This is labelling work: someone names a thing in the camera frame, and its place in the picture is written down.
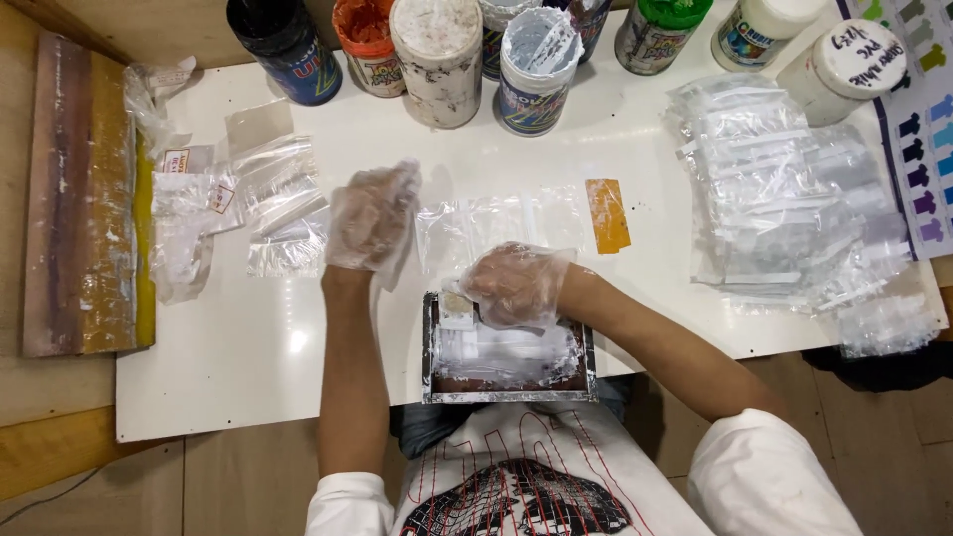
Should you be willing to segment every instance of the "screen printing frame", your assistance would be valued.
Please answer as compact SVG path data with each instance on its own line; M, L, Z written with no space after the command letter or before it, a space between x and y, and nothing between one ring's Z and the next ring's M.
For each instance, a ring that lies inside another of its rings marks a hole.
M573 378L539 389L491 390L484 389L481 386L477 390L443 390L441 386L448 383L457 387L470 387L478 383L483 385L492 384L486 381L469 380L471 385L465 385L464 382L442 379L435 374L434 365L439 352L437 348L439 342L434 334L440 322L439 299L437 297L437 292L428 292L423 297L423 356L420 368L423 384L422 403L598 402L593 330L576 320L570 320L570 329L576 335L577 342L582 347L582 355L579 357L578 372ZM478 312L476 305L474 305L474 309L475 312Z

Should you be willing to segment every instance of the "hand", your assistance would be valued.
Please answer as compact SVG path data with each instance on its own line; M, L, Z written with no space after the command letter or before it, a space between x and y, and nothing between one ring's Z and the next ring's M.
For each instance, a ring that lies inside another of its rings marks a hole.
M420 189L420 165L358 172L331 197L331 232L325 261L376 272L406 243Z
M547 328L556 324L559 290L576 250L506 242L483 254L460 276L459 292L479 305L480 318L497 327Z

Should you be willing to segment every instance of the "tiled floor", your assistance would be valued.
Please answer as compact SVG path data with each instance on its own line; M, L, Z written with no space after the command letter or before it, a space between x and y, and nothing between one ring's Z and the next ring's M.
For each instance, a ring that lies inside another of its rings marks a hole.
M953 536L953 381L914 392L857 393L799 354L743 363L787 400L868 535ZM684 491L708 423L644 375L626 427ZM0 527L0 536L298 535L314 492L314 421L189 437L121 460L53 502ZM402 456L389 451L387 491ZM82 476L0 503L0 519Z

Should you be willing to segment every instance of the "white long sleeve shirt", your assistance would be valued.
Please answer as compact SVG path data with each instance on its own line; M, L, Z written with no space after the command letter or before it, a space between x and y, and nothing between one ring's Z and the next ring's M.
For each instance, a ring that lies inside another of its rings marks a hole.
M408 465L395 509L380 477L328 476L307 536L856 535L807 440L747 409L712 425L687 504L609 411L497 403Z

